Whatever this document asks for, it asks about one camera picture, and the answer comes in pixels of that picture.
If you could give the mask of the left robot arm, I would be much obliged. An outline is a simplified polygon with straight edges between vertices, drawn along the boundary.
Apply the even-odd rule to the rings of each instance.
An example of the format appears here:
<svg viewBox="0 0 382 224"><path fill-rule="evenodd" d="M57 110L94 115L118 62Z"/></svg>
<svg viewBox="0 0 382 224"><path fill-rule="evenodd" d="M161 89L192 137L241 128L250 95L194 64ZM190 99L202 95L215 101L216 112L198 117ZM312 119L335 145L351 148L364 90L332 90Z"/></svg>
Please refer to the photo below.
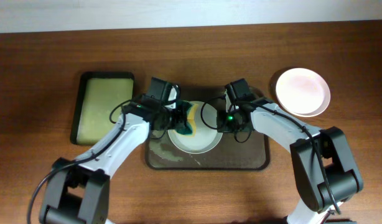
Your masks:
<svg viewBox="0 0 382 224"><path fill-rule="evenodd" d="M112 177L152 130L166 131L185 121L179 101L178 85L152 78L145 94L118 104L112 130L74 160L57 159L37 186L47 186L39 222L110 223Z"/></svg>

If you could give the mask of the pale green plate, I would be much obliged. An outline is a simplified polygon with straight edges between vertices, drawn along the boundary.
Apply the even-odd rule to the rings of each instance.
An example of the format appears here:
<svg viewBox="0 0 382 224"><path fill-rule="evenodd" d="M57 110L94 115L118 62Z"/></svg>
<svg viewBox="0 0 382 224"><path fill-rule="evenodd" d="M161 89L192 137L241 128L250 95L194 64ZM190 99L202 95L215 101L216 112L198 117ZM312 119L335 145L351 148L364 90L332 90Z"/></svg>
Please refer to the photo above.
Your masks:
<svg viewBox="0 0 382 224"><path fill-rule="evenodd" d="M223 134L216 129L211 129L202 121L200 113L204 102L190 101L198 104L198 109L195 117L197 132L195 136L183 136L175 130L169 130L168 135L173 145L181 151L189 154L202 154L213 149L221 140Z"/></svg>

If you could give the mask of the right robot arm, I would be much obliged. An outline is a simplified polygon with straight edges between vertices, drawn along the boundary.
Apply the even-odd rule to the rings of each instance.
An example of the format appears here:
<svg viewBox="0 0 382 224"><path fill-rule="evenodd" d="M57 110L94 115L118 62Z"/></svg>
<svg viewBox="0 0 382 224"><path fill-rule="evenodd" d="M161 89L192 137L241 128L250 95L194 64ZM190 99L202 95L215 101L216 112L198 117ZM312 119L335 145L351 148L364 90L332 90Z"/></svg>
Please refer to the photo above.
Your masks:
<svg viewBox="0 0 382 224"><path fill-rule="evenodd" d="M226 110L218 112L218 131L257 131L291 155L300 200L286 223L325 223L363 190L363 179L344 132L312 126L257 98L245 79L225 86Z"/></svg>

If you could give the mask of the green yellow sponge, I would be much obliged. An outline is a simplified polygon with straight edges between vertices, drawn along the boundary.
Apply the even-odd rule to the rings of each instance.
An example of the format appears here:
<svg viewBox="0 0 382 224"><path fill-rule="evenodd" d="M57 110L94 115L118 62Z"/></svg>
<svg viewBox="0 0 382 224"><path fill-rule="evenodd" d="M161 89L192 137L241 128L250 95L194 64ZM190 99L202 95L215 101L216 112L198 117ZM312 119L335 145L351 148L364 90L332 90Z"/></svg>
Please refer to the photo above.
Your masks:
<svg viewBox="0 0 382 224"><path fill-rule="evenodd" d="M198 104L182 101L179 104L180 109L180 124L176 127L175 131L183 136L195 136L197 132L197 125L195 121Z"/></svg>

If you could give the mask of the white plate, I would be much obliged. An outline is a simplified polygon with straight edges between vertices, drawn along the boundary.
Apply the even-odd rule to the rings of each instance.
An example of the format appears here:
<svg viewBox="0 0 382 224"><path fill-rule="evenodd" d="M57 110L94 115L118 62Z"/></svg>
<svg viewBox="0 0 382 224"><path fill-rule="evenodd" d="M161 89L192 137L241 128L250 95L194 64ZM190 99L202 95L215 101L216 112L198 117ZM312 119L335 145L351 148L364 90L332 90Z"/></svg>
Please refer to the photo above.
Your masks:
<svg viewBox="0 0 382 224"><path fill-rule="evenodd" d="M300 117L322 114L331 100L327 82L317 72L307 68L290 68L282 72L274 92L284 109Z"/></svg>

